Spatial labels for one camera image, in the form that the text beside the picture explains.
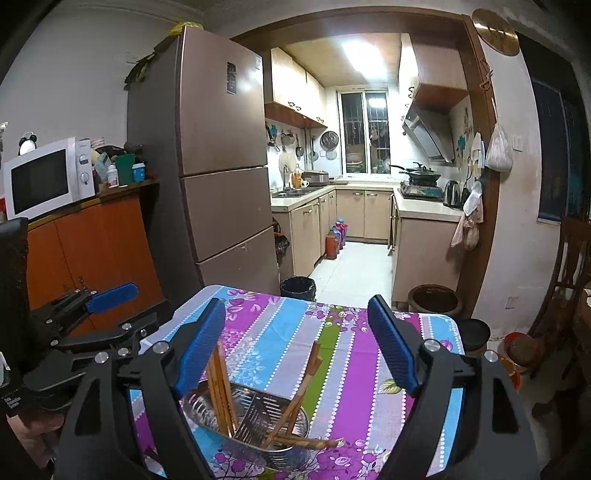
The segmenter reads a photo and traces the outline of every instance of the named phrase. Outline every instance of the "wall outlet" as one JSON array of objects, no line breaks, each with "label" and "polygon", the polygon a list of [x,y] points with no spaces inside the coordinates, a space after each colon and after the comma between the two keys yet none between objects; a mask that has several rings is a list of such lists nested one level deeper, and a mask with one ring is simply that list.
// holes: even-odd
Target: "wall outlet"
[{"label": "wall outlet", "polygon": [[509,297],[507,299],[507,303],[505,305],[505,309],[506,310],[514,309],[515,306],[517,305],[517,300],[519,300],[519,297]]},{"label": "wall outlet", "polygon": [[513,135],[513,150],[523,152],[523,137],[521,135]]}]

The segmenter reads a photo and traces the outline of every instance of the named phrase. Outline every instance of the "orange cabinet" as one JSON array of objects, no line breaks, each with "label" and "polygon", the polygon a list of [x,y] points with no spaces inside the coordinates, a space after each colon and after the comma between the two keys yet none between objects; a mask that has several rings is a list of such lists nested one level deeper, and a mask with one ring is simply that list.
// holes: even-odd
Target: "orange cabinet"
[{"label": "orange cabinet", "polygon": [[110,330],[163,300],[137,196],[89,206],[33,229],[28,237],[31,308],[76,288],[102,292],[127,282],[138,286],[135,300],[91,315],[75,333]]}]

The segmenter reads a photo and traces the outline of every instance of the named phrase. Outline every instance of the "table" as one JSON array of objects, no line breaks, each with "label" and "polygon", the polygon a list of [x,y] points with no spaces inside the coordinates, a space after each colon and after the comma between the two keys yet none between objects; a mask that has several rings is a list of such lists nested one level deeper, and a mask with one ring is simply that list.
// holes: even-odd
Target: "table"
[{"label": "table", "polygon": [[[212,298],[226,304],[224,345],[230,380],[291,398],[302,379],[312,343],[320,342],[323,362],[307,390],[303,407],[311,418],[310,437],[344,439],[342,447],[319,452],[305,472],[275,472],[230,458],[207,430],[190,422],[193,436],[217,478],[283,480],[375,480],[413,407],[397,387],[368,326],[367,310],[287,299],[224,286],[209,286],[182,305],[158,332],[142,340],[142,352],[195,321]],[[455,322],[445,315],[395,312],[423,338],[436,338],[463,353]],[[462,403],[454,389],[429,475],[445,468]],[[130,392],[138,441],[153,450],[141,393]],[[163,474],[146,457],[147,466]]]}]

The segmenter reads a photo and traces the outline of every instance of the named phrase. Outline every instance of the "refrigerator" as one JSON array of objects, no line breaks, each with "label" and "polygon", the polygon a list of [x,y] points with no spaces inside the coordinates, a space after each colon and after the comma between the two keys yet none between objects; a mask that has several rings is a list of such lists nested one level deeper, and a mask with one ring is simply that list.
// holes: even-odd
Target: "refrigerator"
[{"label": "refrigerator", "polygon": [[186,27],[130,85],[127,139],[160,181],[146,230],[175,308],[212,284],[279,294],[264,131],[260,56],[207,31]]}]

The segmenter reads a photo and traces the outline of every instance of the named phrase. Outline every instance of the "white bottle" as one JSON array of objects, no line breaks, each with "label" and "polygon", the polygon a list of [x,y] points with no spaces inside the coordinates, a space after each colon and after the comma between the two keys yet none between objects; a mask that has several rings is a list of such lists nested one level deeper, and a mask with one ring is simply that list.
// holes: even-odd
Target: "white bottle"
[{"label": "white bottle", "polygon": [[107,168],[107,182],[109,188],[119,186],[119,174],[117,173],[117,167],[114,165],[110,165],[109,168]]}]

